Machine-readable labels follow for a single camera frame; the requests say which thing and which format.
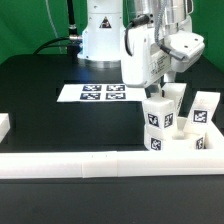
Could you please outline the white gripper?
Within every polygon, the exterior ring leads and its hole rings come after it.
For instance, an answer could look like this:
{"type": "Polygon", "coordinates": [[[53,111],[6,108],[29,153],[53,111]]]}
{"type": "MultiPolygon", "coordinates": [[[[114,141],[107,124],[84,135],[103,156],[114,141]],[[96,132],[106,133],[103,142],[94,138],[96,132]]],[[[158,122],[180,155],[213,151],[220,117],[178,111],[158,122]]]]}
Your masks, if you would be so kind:
{"type": "Polygon", "coordinates": [[[147,98],[161,97],[160,84],[153,84],[163,75],[165,83],[174,83],[176,72],[191,67],[204,50],[204,38],[192,32],[192,20],[163,26],[159,40],[171,50],[165,53],[154,40],[155,28],[142,25],[131,28],[121,41],[123,83],[132,88],[146,88],[147,98]]]}

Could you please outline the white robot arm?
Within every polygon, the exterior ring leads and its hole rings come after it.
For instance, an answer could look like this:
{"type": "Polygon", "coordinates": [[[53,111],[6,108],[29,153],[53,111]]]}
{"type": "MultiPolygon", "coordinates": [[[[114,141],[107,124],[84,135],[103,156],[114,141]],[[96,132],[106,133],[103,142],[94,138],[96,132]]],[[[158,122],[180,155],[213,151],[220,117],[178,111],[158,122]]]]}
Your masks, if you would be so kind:
{"type": "Polygon", "coordinates": [[[201,56],[204,38],[192,31],[192,0],[87,0],[81,62],[119,67],[123,83],[158,94],[201,56]]]}

